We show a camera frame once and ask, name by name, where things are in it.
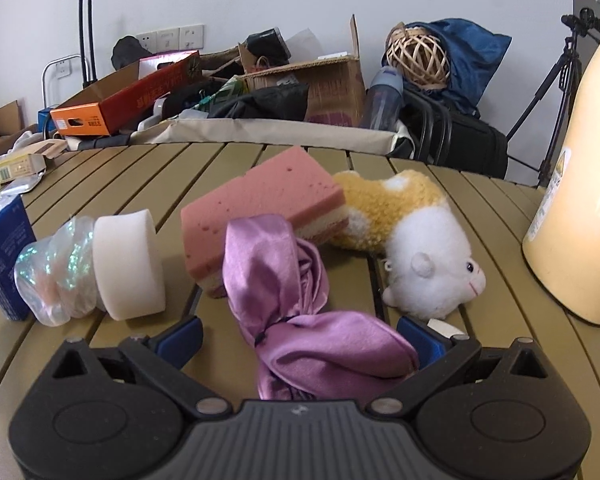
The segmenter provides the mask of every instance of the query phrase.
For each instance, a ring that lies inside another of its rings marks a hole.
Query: purple satin scrunchie
[[[260,360],[261,399],[366,404],[418,368],[413,346],[379,319],[318,314],[329,293],[324,264],[282,216],[230,221],[222,275],[232,313]]]

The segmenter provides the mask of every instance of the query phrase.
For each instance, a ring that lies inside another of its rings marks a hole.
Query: plush toy
[[[424,174],[365,180],[344,171],[334,179],[344,188],[349,225],[331,244],[386,255],[387,305],[441,319],[484,290],[485,275],[445,194]]]

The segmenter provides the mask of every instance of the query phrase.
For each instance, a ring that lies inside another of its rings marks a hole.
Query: beige fabric edge
[[[131,135],[131,144],[164,142],[254,142],[334,148],[387,155],[397,135],[391,132],[270,119],[177,119]]]

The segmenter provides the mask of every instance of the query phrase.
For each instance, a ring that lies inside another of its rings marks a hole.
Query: tripod
[[[526,118],[529,117],[536,105],[546,95],[556,78],[559,77],[558,86],[562,91],[562,100],[560,101],[560,109],[558,110],[558,118],[555,121],[554,132],[552,133],[549,147],[547,148],[546,155],[540,164],[540,167],[534,168],[532,165],[509,155],[509,158],[515,160],[517,163],[537,171],[538,184],[540,186],[547,186],[547,184],[549,184],[551,161],[558,143],[558,138],[560,137],[565,118],[567,118],[567,116],[571,118],[571,111],[573,110],[576,93],[578,91],[580,80],[582,79],[582,62],[580,61],[580,55],[578,54],[578,37],[581,36],[584,38],[588,35],[597,42],[600,42],[598,38],[589,32],[590,29],[595,28],[600,33],[600,19],[596,18],[593,10],[588,8],[582,9],[579,18],[573,14],[565,15],[562,17],[562,22],[571,29],[571,35],[567,36],[564,40],[564,50],[540,85],[540,88],[538,88],[538,91],[529,106],[507,134],[508,142],[520,129],[520,126],[526,121]]]

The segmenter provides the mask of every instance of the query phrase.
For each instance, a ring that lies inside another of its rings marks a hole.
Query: yellow bottle
[[[600,325],[600,46],[582,77],[558,163],[522,250],[556,300]]]

